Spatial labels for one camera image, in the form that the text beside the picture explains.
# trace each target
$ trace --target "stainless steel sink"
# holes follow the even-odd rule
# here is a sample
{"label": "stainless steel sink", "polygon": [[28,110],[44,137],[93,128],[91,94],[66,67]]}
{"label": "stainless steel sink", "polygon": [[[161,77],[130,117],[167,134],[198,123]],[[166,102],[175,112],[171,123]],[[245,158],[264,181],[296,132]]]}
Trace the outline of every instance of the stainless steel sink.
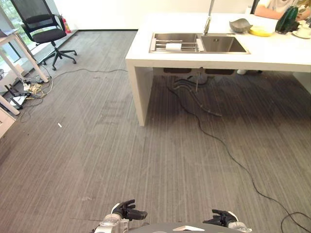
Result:
{"label": "stainless steel sink", "polygon": [[203,35],[201,41],[204,51],[209,53],[248,53],[242,44],[234,37],[228,35]]}
{"label": "stainless steel sink", "polygon": [[250,54],[230,33],[154,33],[149,52]]}

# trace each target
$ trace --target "power cord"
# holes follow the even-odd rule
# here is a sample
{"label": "power cord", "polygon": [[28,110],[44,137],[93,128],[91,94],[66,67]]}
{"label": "power cord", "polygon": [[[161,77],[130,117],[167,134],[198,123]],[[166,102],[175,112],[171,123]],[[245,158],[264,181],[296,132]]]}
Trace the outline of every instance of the power cord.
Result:
{"label": "power cord", "polygon": [[[49,79],[49,81],[50,81],[50,82],[49,82],[49,85],[46,86],[46,87],[44,87],[44,88],[42,89],[42,88],[41,88],[42,85],[37,86],[37,84],[35,84],[35,87],[36,87],[36,88],[35,88],[35,90],[32,92],[32,98],[34,98],[34,99],[42,99],[42,101],[41,101],[40,103],[38,103],[38,104],[29,105],[29,106],[24,106],[25,108],[31,107],[31,109],[29,109],[28,111],[25,111],[25,112],[20,116],[20,122],[21,122],[21,123],[25,123],[25,122],[27,122],[28,120],[31,119],[30,111],[33,109],[33,107],[40,105],[40,104],[43,102],[43,98],[46,97],[46,95],[49,94],[49,93],[52,91],[53,85],[54,85],[54,79],[56,79],[56,78],[58,78],[58,77],[60,77],[60,76],[62,76],[62,75],[64,75],[64,74],[73,73],[73,72],[77,72],[77,71],[81,71],[81,70],[86,70],[86,71],[91,72],[91,73],[94,73],[94,72],[111,73],[111,72],[114,72],[114,71],[124,71],[124,72],[128,72],[128,71],[125,70],[125,69],[114,69],[114,70],[108,70],[108,71],[106,71],[106,70],[89,70],[89,69],[86,69],[86,68],[81,68],[81,69],[77,69],[77,70],[66,71],[66,72],[64,72],[64,73],[61,73],[61,74],[56,75],[55,78],[53,78],[52,75],[49,73],[48,69],[46,69],[44,66],[41,66],[41,67],[43,67],[43,68],[47,71],[47,73],[48,73],[48,75],[49,75],[49,78],[50,78],[50,79]],[[24,116],[25,116],[26,113],[28,114],[29,118],[28,118],[26,121],[23,121],[23,118],[24,118]]]}
{"label": "power cord", "polygon": [[217,141],[219,141],[219,142],[222,143],[222,145],[225,147],[225,150],[226,150],[227,154],[229,155],[229,157],[230,157],[236,164],[238,164],[242,169],[244,169],[244,170],[247,172],[247,174],[248,174],[249,177],[251,178],[251,181],[252,181],[252,183],[253,183],[253,187],[254,187],[254,189],[256,190],[256,192],[257,192],[258,194],[260,194],[261,196],[263,196],[263,197],[265,197],[265,198],[267,198],[267,199],[269,199],[269,200],[272,200],[272,201],[276,202],[277,204],[279,204],[279,205],[286,211],[287,215],[286,215],[286,216],[282,219],[282,221],[281,221],[281,231],[282,231],[282,233],[284,233],[284,231],[283,231],[283,222],[284,222],[284,220],[285,220],[287,217],[289,217],[289,216],[291,217],[291,219],[294,221],[294,223],[295,223],[297,226],[299,226],[300,228],[304,229],[306,232],[311,233],[311,231],[309,231],[308,229],[306,229],[305,227],[303,227],[303,226],[301,226],[299,223],[297,223],[297,222],[293,219],[292,215],[294,215],[294,214],[301,214],[301,215],[307,217],[307,218],[310,219],[310,220],[311,220],[311,218],[310,218],[309,216],[307,216],[306,214],[301,213],[301,212],[290,213],[290,212],[284,207],[284,205],[282,205],[278,200],[276,200],[276,199],[274,199],[274,198],[271,198],[271,197],[269,197],[269,196],[267,196],[267,195],[262,194],[262,193],[258,190],[258,188],[256,187],[254,178],[253,178],[253,176],[251,175],[251,173],[249,172],[249,170],[248,170],[247,168],[245,168],[241,163],[239,163],[239,162],[231,155],[230,150],[229,150],[227,144],[226,144],[222,139],[220,139],[220,138],[218,138],[218,137],[216,137],[216,136],[214,136],[214,135],[212,135],[212,134],[209,134],[209,133],[207,133],[205,130],[203,130],[203,128],[202,128],[202,126],[201,126],[201,120],[200,120],[200,118],[199,118],[196,114],[190,112],[190,111],[183,105],[183,103],[182,103],[181,100],[180,100],[180,97],[179,97],[174,91],[172,91],[168,86],[167,86],[167,89],[177,97],[177,99],[178,99],[179,104],[181,105],[181,107],[182,107],[188,114],[194,116],[194,117],[197,119],[199,129],[200,129],[205,135],[210,136],[210,137],[212,137],[212,138],[214,138],[214,139],[216,139]]}

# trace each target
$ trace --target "yellow sponge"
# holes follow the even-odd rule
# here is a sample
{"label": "yellow sponge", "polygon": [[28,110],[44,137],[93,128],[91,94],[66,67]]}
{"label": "yellow sponge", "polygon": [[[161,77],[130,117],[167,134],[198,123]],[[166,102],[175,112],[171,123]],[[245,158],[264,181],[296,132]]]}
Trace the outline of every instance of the yellow sponge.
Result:
{"label": "yellow sponge", "polygon": [[249,33],[258,36],[271,36],[273,32],[268,31],[265,27],[262,26],[253,26],[250,28]]}

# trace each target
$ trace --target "faucet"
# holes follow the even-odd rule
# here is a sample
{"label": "faucet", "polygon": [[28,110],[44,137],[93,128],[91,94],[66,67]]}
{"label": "faucet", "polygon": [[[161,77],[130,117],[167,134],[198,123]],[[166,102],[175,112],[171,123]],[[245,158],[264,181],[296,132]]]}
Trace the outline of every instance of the faucet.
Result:
{"label": "faucet", "polygon": [[207,33],[208,33],[209,24],[210,24],[210,21],[211,21],[211,19],[212,19],[212,17],[211,17],[210,14],[212,13],[212,9],[213,9],[213,6],[214,6],[214,2],[215,2],[215,0],[211,0],[211,1],[210,1],[209,11],[208,11],[208,17],[207,17],[206,24],[205,24],[205,27],[204,27],[203,35],[207,35]]}

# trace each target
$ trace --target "kitchen island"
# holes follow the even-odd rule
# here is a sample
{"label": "kitchen island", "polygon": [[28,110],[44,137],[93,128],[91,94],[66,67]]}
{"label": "kitchen island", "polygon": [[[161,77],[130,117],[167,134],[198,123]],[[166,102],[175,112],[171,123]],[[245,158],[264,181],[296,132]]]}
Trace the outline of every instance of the kitchen island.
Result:
{"label": "kitchen island", "polygon": [[[291,33],[259,37],[236,33],[250,54],[149,53],[153,33],[202,33],[207,14],[167,13],[148,15],[126,56],[128,76],[140,126],[146,122],[154,67],[248,69],[311,73],[311,39]],[[277,20],[245,14],[212,14],[209,33],[233,33],[229,22],[245,18],[250,24],[274,31]]]}

